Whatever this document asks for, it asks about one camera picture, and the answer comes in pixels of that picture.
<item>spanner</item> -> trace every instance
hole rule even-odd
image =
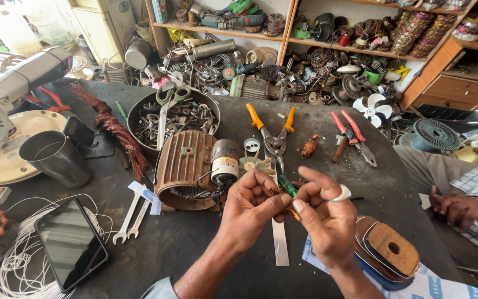
[[[134,238],[137,238],[137,235],[139,234],[139,231],[137,230],[139,228],[139,225],[141,224],[141,221],[143,220],[143,216],[145,216],[145,212],[147,211],[147,208],[150,205],[150,201],[143,198],[145,202],[143,203],[143,206],[141,207],[140,213],[137,215],[136,222],[134,223],[134,226],[130,228],[127,237],[130,239],[130,235],[133,234]]]
[[[123,238],[123,241],[121,242],[121,244],[123,244],[126,241],[126,229],[129,227],[130,219],[132,219],[132,215],[134,214],[134,210],[136,209],[137,201],[139,200],[140,196],[141,195],[134,192],[134,199],[132,200],[132,204],[130,205],[129,212],[126,214],[125,221],[123,221],[123,225],[121,226],[119,233],[115,234],[114,238],[112,239],[112,241],[114,242],[114,245],[115,245],[115,241],[119,238]]]

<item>tangled copper wire bundle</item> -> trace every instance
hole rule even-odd
[[[129,156],[132,168],[134,168],[136,180],[140,181],[143,178],[143,170],[147,168],[147,160],[143,156],[143,153],[134,138],[132,138],[132,135],[130,135],[130,133],[123,128],[123,126],[121,126],[117,119],[112,115],[110,106],[102,100],[92,96],[79,84],[70,83],[69,90],[97,112],[97,115],[95,116],[95,128],[102,132],[110,133],[119,140],[121,145],[125,148],[126,154]]]

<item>forearm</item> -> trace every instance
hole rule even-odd
[[[346,299],[385,299],[375,285],[363,274],[355,260],[344,267],[329,269],[329,274]]]
[[[217,234],[204,254],[175,283],[173,289],[180,299],[213,298],[224,277],[242,254]]]

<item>smartphone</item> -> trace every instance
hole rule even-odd
[[[108,260],[105,245],[77,198],[38,219],[35,228],[64,294]]]

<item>metal cup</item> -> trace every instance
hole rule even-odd
[[[92,176],[70,139],[60,131],[30,137],[21,145],[20,157],[69,188],[84,186]]]

